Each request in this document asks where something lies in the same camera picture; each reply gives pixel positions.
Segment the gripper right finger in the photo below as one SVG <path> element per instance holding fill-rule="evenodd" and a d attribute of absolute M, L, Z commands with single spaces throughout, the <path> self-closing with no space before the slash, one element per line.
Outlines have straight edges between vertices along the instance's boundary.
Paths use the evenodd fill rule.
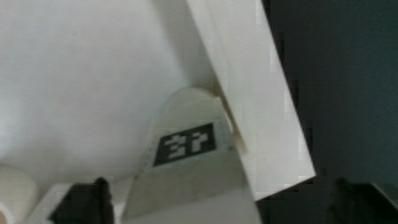
<path fill-rule="evenodd" d="M 326 224 L 398 224 L 398 186 L 334 182 Z"/>

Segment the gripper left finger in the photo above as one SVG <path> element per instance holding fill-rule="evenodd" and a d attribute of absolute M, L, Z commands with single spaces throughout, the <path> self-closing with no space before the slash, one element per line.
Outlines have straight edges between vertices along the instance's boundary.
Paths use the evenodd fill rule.
<path fill-rule="evenodd" d="M 76 183 L 56 198 L 47 194 L 24 224 L 115 224 L 110 183 L 99 177 L 90 183 Z"/>

